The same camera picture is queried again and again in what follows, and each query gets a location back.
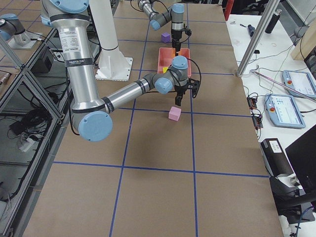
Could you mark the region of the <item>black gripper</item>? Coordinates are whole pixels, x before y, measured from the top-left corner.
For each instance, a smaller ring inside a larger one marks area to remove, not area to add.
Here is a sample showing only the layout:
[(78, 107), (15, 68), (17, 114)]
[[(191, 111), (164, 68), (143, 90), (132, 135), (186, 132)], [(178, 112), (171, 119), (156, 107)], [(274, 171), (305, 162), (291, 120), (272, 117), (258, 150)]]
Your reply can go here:
[(199, 91), (199, 80), (195, 80), (193, 78), (187, 78), (187, 82), (183, 86), (174, 86), (177, 95), (175, 97), (175, 105), (181, 106), (181, 102), (183, 99), (183, 95), (187, 90), (192, 91), (192, 97), (196, 98)]
[(175, 53), (176, 51), (180, 51), (181, 44), (186, 41), (180, 41), (183, 32), (188, 36), (188, 38), (192, 35), (191, 29), (188, 28), (184, 23), (171, 23), (172, 47), (175, 49)]

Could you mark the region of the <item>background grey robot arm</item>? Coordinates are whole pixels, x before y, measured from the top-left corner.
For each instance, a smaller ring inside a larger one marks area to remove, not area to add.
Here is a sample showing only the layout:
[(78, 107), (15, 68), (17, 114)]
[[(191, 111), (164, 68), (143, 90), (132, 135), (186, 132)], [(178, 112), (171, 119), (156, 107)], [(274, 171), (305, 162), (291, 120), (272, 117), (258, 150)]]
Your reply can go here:
[(6, 13), (0, 16), (0, 35), (5, 41), (24, 32), (25, 28), (16, 14)]

